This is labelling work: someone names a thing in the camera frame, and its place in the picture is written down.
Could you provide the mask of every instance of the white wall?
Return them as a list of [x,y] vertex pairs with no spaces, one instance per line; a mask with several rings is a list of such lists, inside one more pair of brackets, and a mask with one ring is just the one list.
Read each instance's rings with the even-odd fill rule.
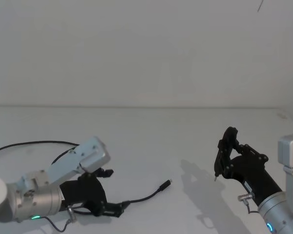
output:
[[0,0],[0,104],[293,103],[293,0]]

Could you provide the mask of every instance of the green led light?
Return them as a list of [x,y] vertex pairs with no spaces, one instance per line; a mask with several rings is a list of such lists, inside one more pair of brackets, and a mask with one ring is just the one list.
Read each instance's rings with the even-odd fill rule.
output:
[[40,218],[40,216],[34,216],[31,219],[37,219],[37,218]]

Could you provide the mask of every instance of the blue led light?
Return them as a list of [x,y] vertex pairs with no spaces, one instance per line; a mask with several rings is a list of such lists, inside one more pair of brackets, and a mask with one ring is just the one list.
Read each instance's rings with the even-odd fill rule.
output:
[[267,227],[269,228],[269,231],[273,231],[272,225],[270,223],[267,223]]

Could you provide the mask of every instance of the black cable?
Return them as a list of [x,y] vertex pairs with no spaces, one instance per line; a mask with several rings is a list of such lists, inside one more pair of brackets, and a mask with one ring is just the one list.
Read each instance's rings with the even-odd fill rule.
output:
[[65,155],[66,153],[68,153],[68,151],[73,150],[74,148],[75,148],[75,147],[73,147],[73,148],[71,148],[71,149],[69,149],[69,150],[66,150],[65,152],[61,153],[59,156],[56,157],[55,160],[53,160],[53,162],[51,163],[51,165],[52,165],[53,163],[55,163],[56,161],[58,161],[63,155]]
[[41,218],[45,218],[46,220],[48,220],[49,223],[52,225],[52,227],[53,227],[55,230],[57,230],[58,232],[60,232],[60,233],[65,232],[67,226],[71,223],[70,219],[67,220],[66,223],[65,223],[64,228],[63,228],[62,230],[60,230],[60,229],[59,229],[59,228],[58,228],[58,227],[52,222],[52,220],[51,220],[50,218],[48,218],[48,217],[40,217],[39,219],[41,219]]
[[145,198],[141,198],[141,199],[138,199],[138,200],[131,200],[129,201],[130,204],[131,203],[138,203],[138,202],[142,202],[142,201],[146,201],[146,200],[149,200],[150,198],[154,197],[155,195],[157,195],[160,191],[159,190],[156,190],[154,193],[152,193],[150,196],[147,196]]
[[41,144],[41,143],[65,144],[65,145],[73,145],[73,146],[78,146],[79,145],[79,144],[76,144],[76,143],[67,142],[67,141],[61,141],[61,140],[40,140],[40,141],[29,141],[29,142],[22,142],[22,143],[6,145],[6,146],[1,147],[0,151],[4,150],[6,148],[14,147],[14,146]]
[[[150,198],[154,197],[155,195],[157,195],[159,192],[165,190],[169,185],[171,185],[172,181],[171,180],[167,180],[165,181],[154,193],[152,193],[151,195],[145,197],[145,198],[141,198],[138,200],[129,200],[129,201],[123,201],[122,203],[126,206],[130,205],[131,203],[138,203],[138,202],[142,202],[142,201],[146,201],[149,200]],[[83,212],[83,211],[75,211],[74,212],[76,214],[79,215],[92,215],[91,212]]]
[[248,208],[248,213],[249,213],[249,214],[251,214],[251,213],[258,213],[258,214],[259,214],[258,211],[251,211],[249,205],[246,205],[246,207]]

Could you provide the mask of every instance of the cable connector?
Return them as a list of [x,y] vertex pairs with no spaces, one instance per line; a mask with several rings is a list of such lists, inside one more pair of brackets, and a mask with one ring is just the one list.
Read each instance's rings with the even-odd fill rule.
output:
[[159,187],[159,191],[164,191],[166,188],[168,188],[172,183],[172,180],[169,179],[167,181],[165,181],[160,187]]
[[248,208],[248,213],[258,213],[258,211],[250,211],[250,204],[248,202],[248,200],[253,199],[254,198],[254,194],[245,194],[245,195],[240,195],[238,196],[238,200],[242,201],[244,203],[244,205]]

